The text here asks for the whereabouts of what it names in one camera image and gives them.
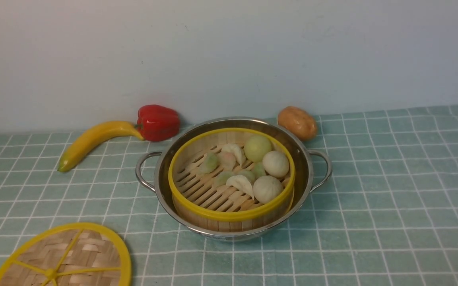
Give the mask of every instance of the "bamboo steamer lid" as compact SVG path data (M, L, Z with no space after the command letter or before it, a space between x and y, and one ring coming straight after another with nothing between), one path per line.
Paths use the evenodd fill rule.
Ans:
M94 223L58 226L33 237L0 268L0 286L129 286L123 240Z

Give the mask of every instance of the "stainless steel pot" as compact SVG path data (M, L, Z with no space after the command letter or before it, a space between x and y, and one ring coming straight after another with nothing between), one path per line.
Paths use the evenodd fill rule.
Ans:
M248 230L245 232L214 232L212 230L206 230L182 219L175 210L173 205L173 200L171 197L171 189L169 188L169 182L167 180L167 171L171 165L171 159L177 150L184 145L187 141L195 136L198 136L202 133L208 132L210 130L227 128L227 127L240 127L240 128L249 128L258 130L269 134L270 136L275 137L280 141L293 156L295 165L296 165L296 179L295 179L295 193L293 198L293 204L291 210L283 215L280 219L274 221L273 223L263 226L261 228L256 228L254 230ZM314 178L314 169L312 166L312 161L310 156L319 156L326 161L327 171L325 177L316 185L312 186ZM160 156L158 159L157 166L155 168L154 183L155 185L147 182L141 174L141 168L144 161L151 157ZM248 117L229 117L229 118L219 118L211 121L203 122L199 125L196 125L190 128L186 133L180 136L178 139L173 141L167 150L164 152L150 152L144 154L137 162L135 167L135 175L139 183L143 186L152 190L156 193L158 201L165 209L169 215L171 215L176 221L183 224L193 232L218 240L224 241L243 241L252 238L256 238L264 234L265 232L271 230L275 226L278 226L280 223L286 221L291 215L293 215L304 203L308 195L323 183L325 183L332 174L332 166L329 157L315 150L307 150L303 143L296 138L291 132L287 129L282 128L279 125L274 125L266 123L262 120Z

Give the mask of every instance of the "yellow lid rim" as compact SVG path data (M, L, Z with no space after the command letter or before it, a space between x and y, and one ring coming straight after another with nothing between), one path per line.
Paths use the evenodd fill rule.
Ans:
M289 172L291 174L291 179L285 186L284 190L277 196L275 197L272 201L269 203L265 203L264 205L254 208L252 210L246 210L246 211L241 211L241 212L219 212L219 211L213 211L213 210L208 210L206 208L200 207L196 205L195 203L189 201L187 198L183 196L183 194L180 193L178 188L176 187L173 179L173 166L174 163L178 157L178 154L180 154L185 148L187 148L189 145L191 145L194 141L197 141L201 138L204 138L206 136L216 134L216 133L221 133L221 132L230 132L230 131L243 131L243 132L249 132L253 134L258 134L265 136L267 139L275 143L275 145L278 146L284 152L286 155L288 161L289 161ZM167 174L168 180L169 180L169 186L171 188L171 193L173 194L174 198L176 198L181 205L183 205L186 209L189 211L198 214L202 217L205 217L207 219L212 219L212 220L218 220L218 221L228 221L228 222L234 222L234 221L244 221L244 220L251 220L256 217L260 217L262 215L265 215L275 208L277 208L283 201L287 198L287 196L293 192L293 185L294 185L294 179L296 177L296 170L295 170L295 165L293 158L291 157L291 154L289 154L289 151L284 147L282 143L280 143L277 139L273 138L272 136L269 136L265 133L253 130L253 129L247 129L247 128L239 128L239 127L231 127L231 128L221 128L221 129L216 129L216 130L211 130L208 132L205 132L203 134L200 134L189 141L187 141L184 145L182 145L176 154L174 154L173 159L171 159L171 164L168 170Z
M61 226L56 226L55 228L51 228L46 230L45 232L40 233L39 235L34 236L26 243L22 244L15 252L13 252L1 265L0 267L0 281L7 272L8 268L17 261L17 258L24 253L24 251L28 250L33 244L38 243L42 239L48 237L49 235L56 234L58 232L63 232L66 230L94 230L104 236L106 236L113 244L116 246L118 250L118 254L120 255L120 267L119 271L120 281L118 286L129 286L132 279L132 263L130 259L130 253L128 252L128 248L125 242L121 239L121 237L105 226L100 224L91 223L91 222L77 222L77 223L69 223L64 224Z

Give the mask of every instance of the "banana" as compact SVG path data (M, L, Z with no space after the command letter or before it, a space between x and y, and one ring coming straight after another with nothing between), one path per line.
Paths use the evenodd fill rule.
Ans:
M95 125L81 136L62 154L59 164L59 172L68 172L98 145L114 137L135 136L140 140L144 137L135 129L134 125L127 121L107 121Z

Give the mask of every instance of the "grid tablecloth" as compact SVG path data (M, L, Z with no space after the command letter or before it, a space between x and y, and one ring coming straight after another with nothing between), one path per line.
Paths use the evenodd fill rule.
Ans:
M124 238L133 285L458 286L458 106L316 119L305 145L329 154L332 179L287 222L235 244L186 230L136 182L138 157L167 141L115 138L62 174L80 132L0 135L0 265L40 232L88 221ZM326 167L314 158L314 169L319 180Z

